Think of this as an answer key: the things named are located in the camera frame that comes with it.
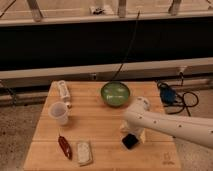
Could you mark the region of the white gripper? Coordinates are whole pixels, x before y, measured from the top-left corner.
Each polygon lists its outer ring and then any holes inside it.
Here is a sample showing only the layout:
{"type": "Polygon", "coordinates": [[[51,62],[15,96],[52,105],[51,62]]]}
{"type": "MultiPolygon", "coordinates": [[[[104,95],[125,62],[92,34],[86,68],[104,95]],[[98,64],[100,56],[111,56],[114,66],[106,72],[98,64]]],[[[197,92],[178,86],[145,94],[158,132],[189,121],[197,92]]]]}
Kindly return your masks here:
{"type": "Polygon", "coordinates": [[[120,126],[121,133],[130,133],[134,135],[140,142],[146,142],[145,129],[143,127],[138,127],[136,125],[130,124],[127,121],[124,121],[120,126]]]}

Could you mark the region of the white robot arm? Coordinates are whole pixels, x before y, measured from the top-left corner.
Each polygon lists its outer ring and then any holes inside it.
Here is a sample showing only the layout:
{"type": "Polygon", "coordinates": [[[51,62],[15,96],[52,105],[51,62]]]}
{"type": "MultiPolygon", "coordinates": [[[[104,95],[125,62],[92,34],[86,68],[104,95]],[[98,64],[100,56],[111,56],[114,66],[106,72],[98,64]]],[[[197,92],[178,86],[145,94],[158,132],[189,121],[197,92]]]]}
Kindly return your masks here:
{"type": "Polygon", "coordinates": [[[137,97],[123,114],[123,129],[135,136],[152,129],[213,149],[213,119],[152,112],[147,98],[137,97]]]}

